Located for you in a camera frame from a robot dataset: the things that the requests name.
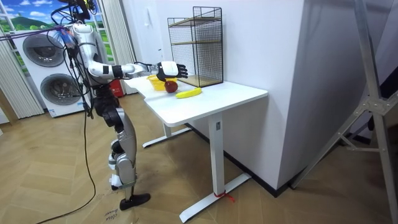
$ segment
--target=vertical blind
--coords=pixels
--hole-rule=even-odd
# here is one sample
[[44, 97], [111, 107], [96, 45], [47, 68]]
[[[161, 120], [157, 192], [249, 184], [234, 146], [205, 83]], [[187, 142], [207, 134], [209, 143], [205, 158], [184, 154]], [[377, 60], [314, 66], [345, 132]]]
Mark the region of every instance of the vertical blind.
[[0, 41], [0, 64], [0, 89], [18, 118], [44, 113], [6, 41]]
[[[120, 65], [134, 63], [136, 58], [120, 0], [101, 0], [100, 4], [103, 9], [106, 31], [111, 36], [115, 62]], [[121, 82], [121, 84], [126, 94], [137, 93], [135, 88], [129, 87], [125, 82]]]

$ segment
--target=desk surface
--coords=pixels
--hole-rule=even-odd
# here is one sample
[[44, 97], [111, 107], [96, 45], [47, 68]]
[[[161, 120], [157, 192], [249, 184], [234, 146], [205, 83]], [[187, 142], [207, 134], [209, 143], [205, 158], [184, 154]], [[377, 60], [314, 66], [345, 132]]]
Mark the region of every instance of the desk surface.
[[169, 127], [185, 124], [205, 116], [265, 97], [268, 91], [236, 83], [224, 82], [202, 88], [197, 96], [177, 99], [175, 94], [194, 89], [194, 86], [177, 81], [175, 93], [155, 91], [147, 77], [125, 80], [131, 88], [145, 98], [149, 108]]

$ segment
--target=wire mesh basket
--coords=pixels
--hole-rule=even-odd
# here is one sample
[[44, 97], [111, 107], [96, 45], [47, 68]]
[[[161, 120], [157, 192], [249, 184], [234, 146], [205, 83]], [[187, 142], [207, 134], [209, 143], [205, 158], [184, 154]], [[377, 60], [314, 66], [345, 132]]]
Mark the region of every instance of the wire mesh basket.
[[168, 18], [173, 61], [187, 66], [197, 87], [223, 82], [223, 23], [220, 7], [193, 7], [191, 18]]

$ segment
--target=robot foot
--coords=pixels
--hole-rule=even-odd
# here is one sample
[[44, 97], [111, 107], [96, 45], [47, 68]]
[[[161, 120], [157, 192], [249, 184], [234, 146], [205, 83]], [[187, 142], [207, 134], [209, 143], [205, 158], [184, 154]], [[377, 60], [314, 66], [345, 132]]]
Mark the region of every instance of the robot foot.
[[124, 211], [131, 207], [142, 205], [143, 203], [149, 201], [149, 199], [150, 199], [150, 194], [133, 195], [130, 197], [130, 200], [128, 201], [126, 201], [126, 199], [120, 201], [120, 210]]

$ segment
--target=humanoid robot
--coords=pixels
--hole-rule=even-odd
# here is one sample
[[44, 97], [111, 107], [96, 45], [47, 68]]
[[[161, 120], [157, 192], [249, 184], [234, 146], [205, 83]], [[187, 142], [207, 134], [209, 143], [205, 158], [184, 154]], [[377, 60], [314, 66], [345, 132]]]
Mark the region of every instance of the humanoid robot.
[[120, 209], [125, 210], [147, 202], [150, 195], [133, 194], [137, 179], [136, 133], [129, 116], [120, 107], [118, 99], [110, 90], [109, 83], [111, 80], [132, 78], [142, 73], [156, 74], [162, 81], [165, 81], [165, 78], [187, 78], [187, 69], [184, 65], [175, 62], [159, 62], [156, 65], [144, 63], [108, 65], [101, 63], [96, 31], [91, 26], [81, 22], [90, 18], [85, 5], [81, 2], [69, 1], [68, 6], [64, 7], [70, 8], [72, 4], [76, 4], [83, 8], [83, 12], [77, 11], [73, 14], [73, 17], [77, 18], [79, 22], [68, 25], [68, 32], [71, 33], [75, 44], [74, 50], [73, 48], [68, 49], [68, 55], [70, 59], [75, 59], [75, 66], [80, 67], [78, 69], [80, 73], [86, 73], [88, 77], [88, 83], [85, 83], [85, 85], [94, 92], [92, 106], [97, 115], [104, 118], [106, 124], [113, 127], [116, 132], [117, 139], [112, 142], [109, 162], [114, 164], [121, 186], [112, 186], [112, 189], [124, 189], [126, 196], [120, 202]]

